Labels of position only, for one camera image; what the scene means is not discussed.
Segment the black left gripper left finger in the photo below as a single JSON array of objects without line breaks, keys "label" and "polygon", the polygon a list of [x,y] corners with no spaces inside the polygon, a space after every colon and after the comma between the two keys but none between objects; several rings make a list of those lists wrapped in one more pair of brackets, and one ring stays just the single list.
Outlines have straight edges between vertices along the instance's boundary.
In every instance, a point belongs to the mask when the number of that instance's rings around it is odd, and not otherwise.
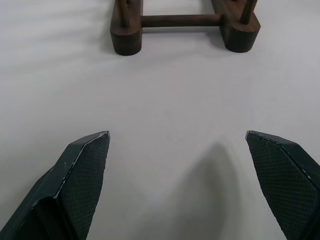
[{"label": "black left gripper left finger", "polygon": [[70,143],[32,186],[0,240],[86,240],[100,198],[109,131]]}]

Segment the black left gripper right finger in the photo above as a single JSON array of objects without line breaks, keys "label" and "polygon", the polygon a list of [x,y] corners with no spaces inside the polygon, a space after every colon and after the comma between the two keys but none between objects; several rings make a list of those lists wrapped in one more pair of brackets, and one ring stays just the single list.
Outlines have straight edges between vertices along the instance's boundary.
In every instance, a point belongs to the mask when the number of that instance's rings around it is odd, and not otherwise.
[{"label": "black left gripper right finger", "polygon": [[320,165],[297,143],[249,130],[261,191],[287,240],[320,240]]}]

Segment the dark wooden rack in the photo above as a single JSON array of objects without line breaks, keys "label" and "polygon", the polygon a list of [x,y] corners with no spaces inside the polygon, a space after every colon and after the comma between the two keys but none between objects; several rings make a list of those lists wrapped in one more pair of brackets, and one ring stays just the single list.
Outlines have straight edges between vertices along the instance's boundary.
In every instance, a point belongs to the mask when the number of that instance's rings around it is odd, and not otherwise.
[{"label": "dark wooden rack", "polygon": [[110,36],[114,51],[132,56],[142,48],[144,28],[219,27],[224,46],[246,53],[261,25],[254,13],[258,0],[210,0],[214,14],[144,15],[144,0],[114,0]]}]

